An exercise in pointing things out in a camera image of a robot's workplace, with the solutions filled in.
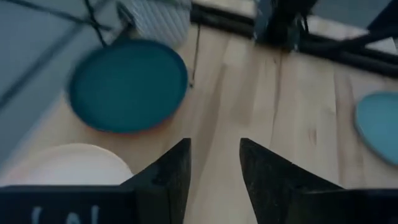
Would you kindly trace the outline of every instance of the blue plate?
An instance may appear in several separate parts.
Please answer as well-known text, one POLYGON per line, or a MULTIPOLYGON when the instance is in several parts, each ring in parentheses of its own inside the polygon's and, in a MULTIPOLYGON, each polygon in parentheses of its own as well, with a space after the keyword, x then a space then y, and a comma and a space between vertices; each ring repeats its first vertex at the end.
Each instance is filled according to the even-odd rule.
POLYGON ((376 154, 398 165, 398 93, 379 92, 364 97, 355 111, 355 125, 376 154))
POLYGON ((68 85, 70 105, 95 129, 135 133, 175 112, 187 75, 183 60, 166 45, 128 40, 95 50, 78 64, 68 85))

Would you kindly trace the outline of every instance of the wood grain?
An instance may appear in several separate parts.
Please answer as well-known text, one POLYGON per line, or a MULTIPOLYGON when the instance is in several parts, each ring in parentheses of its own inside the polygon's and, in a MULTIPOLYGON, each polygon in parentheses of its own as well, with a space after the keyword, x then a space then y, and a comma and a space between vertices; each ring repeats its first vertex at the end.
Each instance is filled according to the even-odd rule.
MULTIPOLYGON (((251 3, 218 2, 248 14, 251 3)), ((358 33, 317 18, 311 26, 336 38, 358 33)), ((189 32, 177 52, 192 71, 197 26, 189 32)), ((47 147, 84 142, 113 151, 138 173, 190 137, 192 180, 185 223, 255 223, 241 174, 240 138, 251 138, 346 188, 398 187, 398 170, 375 156, 353 127, 358 100, 397 87, 375 74, 202 27, 195 87, 168 121, 135 135, 102 133, 85 126, 61 95, 1 172, 47 147)))

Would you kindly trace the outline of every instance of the white basket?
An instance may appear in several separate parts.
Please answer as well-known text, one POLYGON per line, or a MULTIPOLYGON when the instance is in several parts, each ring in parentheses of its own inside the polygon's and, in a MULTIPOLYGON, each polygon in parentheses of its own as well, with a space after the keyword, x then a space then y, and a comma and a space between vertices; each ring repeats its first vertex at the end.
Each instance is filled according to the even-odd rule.
POLYGON ((188 36, 191 0, 165 1, 131 0, 131 14, 141 37, 178 47, 188 36))

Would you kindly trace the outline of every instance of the white plate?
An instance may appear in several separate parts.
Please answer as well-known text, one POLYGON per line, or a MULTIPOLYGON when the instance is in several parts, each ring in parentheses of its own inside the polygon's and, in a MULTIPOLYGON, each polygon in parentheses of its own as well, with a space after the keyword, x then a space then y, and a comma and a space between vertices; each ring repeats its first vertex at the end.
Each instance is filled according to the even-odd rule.
POLYGON ((108 150, 67 144, 19 162, 0 178, 0 185, 119 185, 132 176, 127 164, 108 150))

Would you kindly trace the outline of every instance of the wooden surface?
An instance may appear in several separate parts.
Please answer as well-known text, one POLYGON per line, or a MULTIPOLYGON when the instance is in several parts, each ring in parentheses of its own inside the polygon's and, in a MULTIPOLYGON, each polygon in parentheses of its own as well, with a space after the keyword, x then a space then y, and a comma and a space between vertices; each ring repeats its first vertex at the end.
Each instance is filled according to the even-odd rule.
MULTIPOLYGON (((249 3, 238 2, 236 8, 252 10, 249 3)), ((311 24, 312 30, 338 37, 358 33, 316 18, 311 24)), ((196 33, 192 26, 178 49, 190 69, 196 33)), ((138 173, 191 137, 185 223, 256 223, 241 174, 241 137, 346 188, 398 187, 398 169, 367 149, 353 127, 355 103, 376 90, 396 90, 396 82, 206 27, 198 56, 195 87, 158 128, 133 136, 101 133, 80 122, 61 96, 2 171, 46 147, 85 142, 113 151, 138 173)))

